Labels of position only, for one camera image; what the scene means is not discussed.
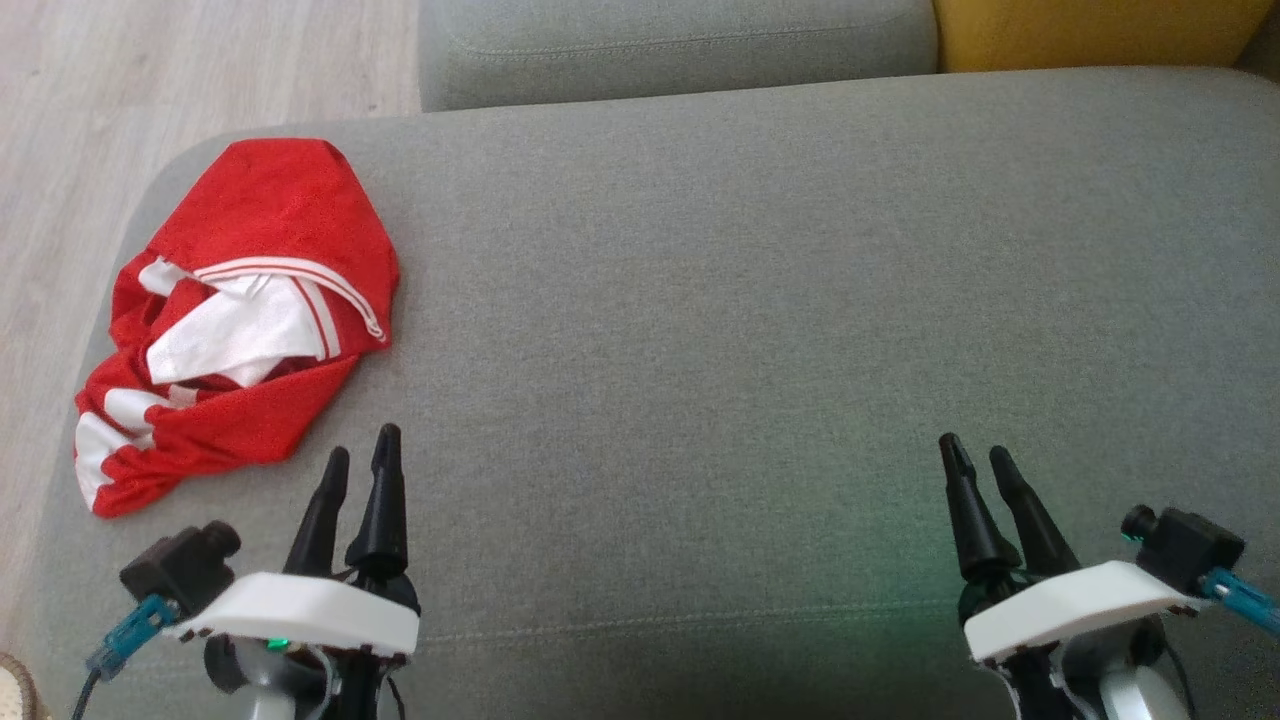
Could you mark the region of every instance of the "yellow cushion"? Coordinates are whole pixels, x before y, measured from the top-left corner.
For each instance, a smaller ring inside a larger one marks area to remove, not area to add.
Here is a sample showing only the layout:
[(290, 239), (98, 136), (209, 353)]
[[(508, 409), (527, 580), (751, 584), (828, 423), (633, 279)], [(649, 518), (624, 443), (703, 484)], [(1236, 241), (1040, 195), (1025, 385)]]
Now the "yellow cushion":
[(943, 72), (1230, 65), (1272, 0), (933, 0)]

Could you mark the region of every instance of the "white plastic housing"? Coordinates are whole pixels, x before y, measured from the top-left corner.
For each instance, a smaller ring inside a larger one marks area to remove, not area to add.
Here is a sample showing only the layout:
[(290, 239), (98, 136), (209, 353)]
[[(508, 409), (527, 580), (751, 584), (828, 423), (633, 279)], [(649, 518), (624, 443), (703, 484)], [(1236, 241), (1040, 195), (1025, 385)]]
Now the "white plastic housing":
[(1188, 597), (1132, 562), (1112, 560), (1042, 580), (964, 624), (978, 662), (1004, 662), (1019, 647), (1056, 641), (1146, 618), (1170, 607), (1199, 610)]
[(379, 657), (412, 655), (417, 614), (389, 600), (326, 578), (253, 573), (238, 578), (204, 612), (164, 630), (182, 637), (210, 630), (246, 638), (358, 650)]

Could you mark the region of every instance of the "seam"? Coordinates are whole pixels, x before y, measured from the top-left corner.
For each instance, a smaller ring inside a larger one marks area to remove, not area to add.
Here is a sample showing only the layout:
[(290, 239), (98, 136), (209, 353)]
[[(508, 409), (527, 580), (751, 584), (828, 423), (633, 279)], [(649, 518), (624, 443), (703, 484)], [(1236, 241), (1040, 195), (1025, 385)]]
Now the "seam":
[[(941, 614), (942, 609), (929, 609), (927, 614)], [(874, 612), (856, 612), (856, 614), (835, 614), (835, 615), (815, 615), (812, 618), (760, 618), (756, 620), (742, 620), (737, 623), (692, 623), (685, 625), (654, 625), (649, 628), (630, 628), (625, 630), (605, 630), (590, 634), (582, 633), (562, 633), (562, 634), (549, 634), (549, 635), (536, 635), (536, 637), (522, 637), (522, 638), (498, 638), (498, 639), (476, 639), (466, 642), (448, 642), (448, 643), (425, 643), (419, 644), (415, 651), (415, 656), (419, 655), (439, 655), (451, 651), (465, 651), (465, 650), (503, 650), (503, 648), (517, 648), (517, 647), (530, 647), (539, 644), (552, 644), (552, 643), (573, 643), (584, 639), (593, 638), (608, 638), (608, 639), (627, 639), (627, 638), (644, 638), (652, 635), (667, 635), (667, 634), (696, 634), (696, 633), (712, 633), (723, 630), (740, 630), (746, 628), (778, 628), (790, 625), (819, 625), (819, 624), (847, 624), (847, 623), (865, 623), (868, 620), (882, 620), (886, 618), (897, 618), (900, 612), (892, 610), (881, 610)]]
[[(657, 615), (626, 620), (603, 620), (545, 628), (517, 628), (481, 633), (449, 633), (422, 635), (413, 655), (439, 653), (451, 648), (503, 648), (524, 647), (552, 642), (575, 642), (585, 638), (635, 638), (654, 634), (699, 633), (733, 630), (773, 625), (813, 625), (820, 623), (867, 621), (900, 615), (902, 610), (918, 610), (938, 615), (955, 610), (954, 600), (908, 600), (883, 603), (814, 605), (808, 607), (778, 607), (771, 610), (744, 610), (732, 612), (696, 612), (691, 615)], [(186, 676), (204, 674), (202, 669), (189, 671), (175, 669), (169, 661), (131, 662), (134, 671), (147, 667), (169, 673), (147, 673), (148, 678)]]
[(462, 40), (453, 29), (449, 28), (448, 20), (442, 18), (440, 29), (449, 41), (468, 55), (489, 58), (489, 59), (522, 59), (531, 56), (561, 56), (561, 55), (586, 55), (586, 54), (604, 54), (604, 53), (622, 53), (622, 51), (641, 51), (650, 47), (659, 47), (663, 45), (687, 45), (687, 44), (722, 44), (722, 42), (736, 42), (745, 40), (768, 40), (774, 37), (794, 37), (801, 35), (820, 35), (820, 33), (835, 33), (835, 32), (849, 32), (852, 29), (870, 29), (881, 26), (886, 26), (899, 19), (914, 13), (915, 9), (906, 9), (891, 18), (884, 18), (883, 20), (877, 20), (873, 23), (852, 23), (836, 27), (804, 27), (792, 26), (783, 27), (771, 31), (739, 31), (739, 32), (708, 32), (699, 35), (685, 35), (676, 37), (658, 37), (650, 40), (618, 40), (613, 42), (594, 42), (585, 45), (559, 45), (552, 47), (531, 47), (526, 50), (495, 50), (477, 47)]
[(815, 616), (817, 619), (829, 619), (833, 615), (886, 614), (886, 612), (897, 612), (901, 610), (913, 610), (913, 609), (928, 610), (936, 607), (950, 607), (951, 605), (954, 605), (954, 601), (950, 600), (908, 600), (901, 602), (886, 602), (886, 603), (815, 605), (809, 607), (780, 607), (769, 610), (742, 610), (731, 612), (696, 612), (692, 615), (657, 615), (652, 618), (602, 620), (596, 623), (549, 625), (544, 628), (516, 628), (511, 630), (488, 630), (479, 633), (420, 635), (419, 643), (444, 644), (444, 643), (467, 642), (467, 641), (492, 641), (492, 639), (530, 638), (530, 637), (545, 637), (545, 635), (564, 635), (572, 633), (608, 632), (608, 630), (622, 630), (628, 628), (657, 626), (657, 625), (698, 626), (699, 624), (703, 625), (710, 624), (716, 626), (726, 626), (726, 624), (728, 623), (740, 620), (768, 621), (768, 620), (799, 618), (805, 615), (812, 615)]

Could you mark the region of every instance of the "gray upholstery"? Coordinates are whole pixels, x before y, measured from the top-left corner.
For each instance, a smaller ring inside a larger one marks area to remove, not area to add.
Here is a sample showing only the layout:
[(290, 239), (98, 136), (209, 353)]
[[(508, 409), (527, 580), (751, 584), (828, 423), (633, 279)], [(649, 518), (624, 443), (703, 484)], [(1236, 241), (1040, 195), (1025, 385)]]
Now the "gray upholstery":
[(929, 0), (424, 0), (424, 110), (933, 72)]
[[(945, 430), (1009, 445), (1085, 562), (1132, 557), (1133, 503), (1178, 505), (1280, 589), (1266, 81), (929, 76), (252, 135), (351, 159), (401, 256), (397, 345), (293, 460), (116, 521), (64, 437), (24, 646), (55, 707), (129, 607), (118, 568), (214, 518), (238, 569), (278, 568), (329, 447), (365, 468), (388, 420), (419, 717), (1009, 716), (956, 625)], [(125, 254), (227, 141), (161, 174)], [(1204, 719), (1275, 710), (1275, 643), (1222, 612), (1171, 632)], [(91, 717), (227, 702), (197, 647), (156, 643)]]

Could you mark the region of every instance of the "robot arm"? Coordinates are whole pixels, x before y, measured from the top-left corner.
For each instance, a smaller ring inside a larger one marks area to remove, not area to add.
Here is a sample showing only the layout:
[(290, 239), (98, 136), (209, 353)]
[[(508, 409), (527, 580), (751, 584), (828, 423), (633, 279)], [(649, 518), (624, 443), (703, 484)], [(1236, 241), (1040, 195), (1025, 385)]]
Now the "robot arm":
[(1169, 648), (1161, 615), (1194, 616), (1231, 598), (1238, 612), (1280, 633), (1275, 603), (1230, 573), (1244, 541), (1207, 519), (1139, 505), (1121, 532), (1142, 543), (1137, 564), (1080, 568), (1009, 451), (991, 464), (1027, 553), (996, 528), (977, 471), (954, 434), (938, 441), (960, 574), (960, 624), (973, 660), (1009, 687), (1020, 719), (1185, 720), (1184, 707), (1151, 665)]
[(399, 428), (384, 425), (378, 436), (364, 523), (347, 547), (348, 569), (334, 574), (348, 464), (347, 451), (334, 448), (282, 573), (237, 579), (225, 559), (239, 537), (221, 521), (163, 538), (124, 568), (120, 582), (138, 610), (90, 659), (73, 719), (93, 683), (110, 680), (159, 633), (207, 638), (210, 680), (225, 693), (251, 693), (255, 720), (375, 720), (383, 682), (416, 650), (421, 615), (404, 575)]

